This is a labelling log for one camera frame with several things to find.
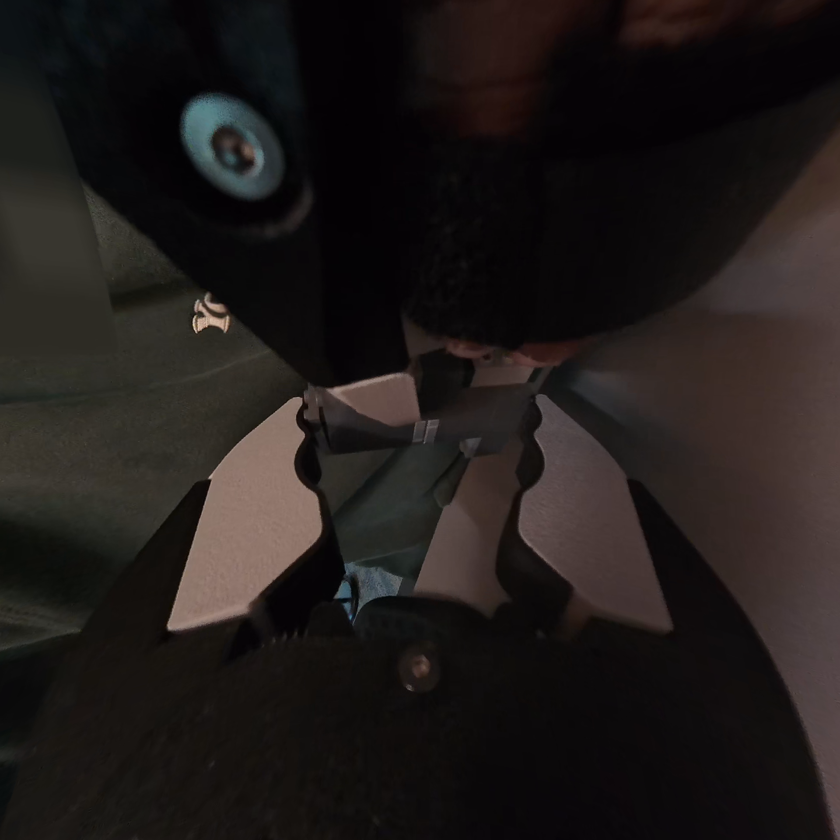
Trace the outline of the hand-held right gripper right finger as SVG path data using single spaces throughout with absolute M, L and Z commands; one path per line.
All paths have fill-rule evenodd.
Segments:
M 502 589 L 550 633 L 601 618 L 667 635 L 673 621 L 627 478 L 547 396 L 521 427 L 519 491 L 502 531 Z

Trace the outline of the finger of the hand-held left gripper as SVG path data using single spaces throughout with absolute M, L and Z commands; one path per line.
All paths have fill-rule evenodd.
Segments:
M 414 425 L 422 418 L 415 377 L 408 371 L 334 386 L 325 392 L 357 414 L 390 427 Z

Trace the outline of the grey toy brick model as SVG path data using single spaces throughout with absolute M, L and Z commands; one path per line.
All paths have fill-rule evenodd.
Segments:
M 527 383 L 458 388 L 441 407 L 421 411 L 414 425 L 390 427 L 331 398 L 328 388 L 307 387 L 303 419 L 318 446 L 333 455 L 468 441 L 477 443 L 479 455 L 495 454 L 518 431 L 533 397 Z

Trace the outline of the person's left hand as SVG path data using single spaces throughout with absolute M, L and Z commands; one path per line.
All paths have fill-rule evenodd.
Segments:
M 465 340 L 447 339 L 448 354 L 468 360 L 502 359 L 517 366 L 537 369 L 554 367 L 573 358 L 589 343 L 588 339 L 555 343 L 526 343 L 515 350 Z

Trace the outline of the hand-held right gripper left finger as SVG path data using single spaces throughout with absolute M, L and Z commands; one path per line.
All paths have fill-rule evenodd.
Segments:
M 300 397 L 284 403 L 215 468 L 169 632 L 239 618 L 301 632 L 333 599 L 344 564 L 304 408 Z

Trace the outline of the grey desk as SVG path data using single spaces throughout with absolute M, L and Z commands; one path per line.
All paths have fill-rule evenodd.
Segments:
M 549 259 L 647 314 L 559 404 L 717 573 L 838 775 L 838 81 L 548 184 Z

